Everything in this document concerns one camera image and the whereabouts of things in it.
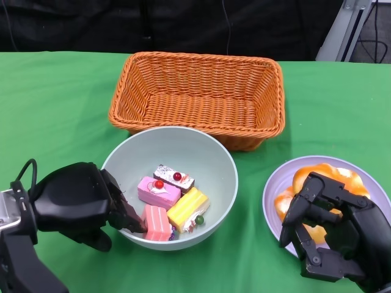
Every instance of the red cherry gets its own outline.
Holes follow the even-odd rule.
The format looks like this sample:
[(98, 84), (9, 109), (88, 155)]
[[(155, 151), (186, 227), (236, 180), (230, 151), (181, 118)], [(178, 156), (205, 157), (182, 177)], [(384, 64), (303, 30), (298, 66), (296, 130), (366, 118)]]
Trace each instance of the red cherry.
[(162, 189), (162, 188), (164, 187), (163, 181), (161, 181), (161, 180), (156, 180), (156, 181), (155, 181), (155, 187), (156, 187), (157, 189)]
[(174, 175), (172, 175), (175, 181), (179, 181), (182, 179), (182, 174), (179, 172), (175, 172)]

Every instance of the pink cake slice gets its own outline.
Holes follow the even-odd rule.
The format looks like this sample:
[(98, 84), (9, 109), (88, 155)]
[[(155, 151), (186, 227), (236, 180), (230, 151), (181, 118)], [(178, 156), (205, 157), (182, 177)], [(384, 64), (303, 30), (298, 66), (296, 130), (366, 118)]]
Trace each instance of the pink cake slice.
[(153, 206), (160, 206), (167, 211), (181, 197), (181, 190), (175, 186), (164, 183), (162, 189), (153, 187), (156, 179), (145, 176), (137, 187), (139, 199)]
[(141, 215), (141, 220), (144, 221), (148, 228), (148, 232), (143, 234), (144, 239), (152, 241), (169, 240), (172, 229), (164, 208), (146, 204)]

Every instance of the cable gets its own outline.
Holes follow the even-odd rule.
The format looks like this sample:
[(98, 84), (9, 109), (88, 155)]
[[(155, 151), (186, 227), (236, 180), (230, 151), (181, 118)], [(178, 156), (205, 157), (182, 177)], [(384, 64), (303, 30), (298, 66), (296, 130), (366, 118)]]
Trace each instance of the cable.
[(23, 166), (22, 170), (20, 171), (18, 177), (16, 178), (15, 181), (19, 181), (22, 176), (24, 175), (25, 171), (27, 170), (27, 168), (32, 165), (32, 180), (31, 180), (31, 188), (30, 188), (30, 196), (33, 197), (34, 196), (34, 189), (35, 189), (35, 185), (37, 185), (37, 171), (38, 171), (38, 168), (37, 168), (37, 161), (34, 160), (34, 159), (29, 159), (25, 165)]
[(375, 63), (378, 62), (378, 8), (379, 8), (379, 0), (375, 2)]
[(222, 9), (224, 10), (225, 20), (227, 21), (227, 25), (228, 25), (228, 40), (227, 40), (227, 55), (228, 55), (228, 48), (230, 46), (230, 41), (231, 41), (231, 24), (230, 24), (230, 20), (228, 19), (227, 11), (225, 10), (224, 0), (221, 0), (221, 2), (222, 2)]
[[(384, 45), (384, 49), (385, 49), (384, 50), (384, 54), (381, 57), (379, 63), (383, 62), (384, 58), (387, 55), (388, 48), (389, 48), (386, 43), (384, 43), (382, 41), (379, 41), (379, 39), (378, 39), (378, 8), (379, 8), (378, 6), (379, 6), (379, 0), (376, 0), (376, 2), (372, 5), (372, 8), (369, 11), (369, 13), (367, 15), (367, 18), (365, 19), (364, 24), (363, 24), (363, 26), (364, 26), (365, 23), (367, 23), (369, 17), (371, 16), (371, 13), (372, 13), (373, 9), (375, 9), (375, 21), (374, 21), (374, 24), (375, 24), (375, 40), (361, 40), (361, 36), (359, 36), (359, 39), (357, 41), (357, 42), (361, 43), (362, 48), (364, 49), (364, 51), (368, 54), (368, 56), (372, 59), (372, 61), (374, 63), (378, 62), (378, 44)], [(369, 51), (364, 46), (364, 43), (375, 43), (375, 57), (372, 57), (372, 55), (369, 53)]]
[[(366, 49), (366, 47), (364, 46), (363, 43), (375, 43), (376, 41), (374, 41), (374, 40), (361, 40), (361, 38), (360, 38), (360, 40), (358, 40), (358, 42), (361, 43), (362, 48), (365, 50), (365, 52), (367, 52), (367, 54), (368, 54), (369, 57), (372, 59), (372, 61), (375, 61), (374, 58), (373, 58), (372, 55), (368, 52), (368, 50)], [(384, 60), (384, 58), (385, 58), (385, 56), (386, 56), (386, 54), (387, 54), (387, 51), (389, 50), (389, 47), (387, 46), (386, 43), (384, 43), (384, 42), (382, 42), (382, 41), (378, 41), (378, 43), (384, 45), (384, 49), (385, 49), (385, 51), (384, 51), (384, 53), (383, 53), (383, 56), (381, 57), (381, 59), (380, 59), (380, 61), (379, 61), (379, 63), (381, 63), (381, 62), (383, 62), (383, 60)]]
[(16, 47), (15, 41), (13, 40), (13, 34), (12, 34), (12, 29), (11, 29), (11, 22), (10, 22), (10, 18), (9, 18), (9, 16), (8, 16), (7, 7), (5, 6), (4, 0), (1, 0), (1, 3), (2, 3), (2, 6), (3, 6), (3, 8), (4, 8), (5, 19), (7, 20), (8, 30), (9, 30), (9, 32), (10, 32), (11, 43), (12, 43), (13, 49), (14, 49), (16, 52), (19, 52), (18, 47)]
[(368, 15), (367, 15), (367, 18), (365, 19), (364, 24), (363, 24), (362, 26), (365, 26), (365, 24), (367, 23), (367, 21), (368, 21), (368, 19), (369, 19), (369, 16), (371, 16), (374, 7), (375, 7), (375, 4), (372, 5), (371, 10), (369, 11), (369, 13), (368, 13)]

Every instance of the orange bread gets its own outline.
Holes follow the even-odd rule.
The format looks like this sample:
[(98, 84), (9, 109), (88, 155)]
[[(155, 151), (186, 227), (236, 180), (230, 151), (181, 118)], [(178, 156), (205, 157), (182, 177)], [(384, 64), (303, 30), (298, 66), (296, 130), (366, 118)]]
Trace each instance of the orange bread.
[[(368, 190), (362, 183), (360, 176), (353, 171), (344, 168), (334, 168), (329, 164), (319, 164), (315, 166), (303, 167), (299, 169), (296, 174), (294, 174), (292, 186), (285, 189), (274, 200), (274, 207), (276, 208), (277, 215), (279, 216), (281, 222), (287, 214), (292, 198), (295, 194), (300, 192), (305, 179), (311, 172), (316, 172), (320, 175), (327, 176), (329, 178), (344, 183), (345, 189), (352, 194), (365, 195), (366, 197), (370, 198)], [(334, 212), (336, 214), (340, 213), (340, 211), (338, 211), (337, 209), (332, 209), (331, 212)], [(323, 227), (311, 227), (307, 225), (304, 226), (310, 233), (312, 239), (315, 241), (316, 244), (322, 244), (325, 242), (324, 237), (326, 235), (326, 231)]]

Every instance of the purple plate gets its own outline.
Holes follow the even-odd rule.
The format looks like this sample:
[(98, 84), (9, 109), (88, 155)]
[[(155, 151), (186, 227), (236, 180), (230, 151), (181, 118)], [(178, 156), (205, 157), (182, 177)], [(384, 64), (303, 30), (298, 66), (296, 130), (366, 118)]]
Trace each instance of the purple plate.
[[(335, 157), (326, 156), (307, 156), (293, 159), (281, 165), (268, 179), (263, 190), (262, 208), (265, 219), (270, 230), (277, 240), (280, 239), (281, 221), (274, 208), (274, 199), (283, 192), (286, 188), (292, 185), (293, 175), (302, 167), (316, 165), (320, 163), (328, 163), (333, 167), (346, 168), (360, 175), (364, 186), (367, 188), (373, 200), (382, 210), (385, 217), (391, 223), (391, 203), (383, 188), (373, 179), (367, 172), (359, 167), (350, 164), (349, 162), (337, 159)], [(327, 244), (317, 245), (318, 247), (326, 247)], [(297, 257), (293, 244), (287, 246), (287, 250)]]

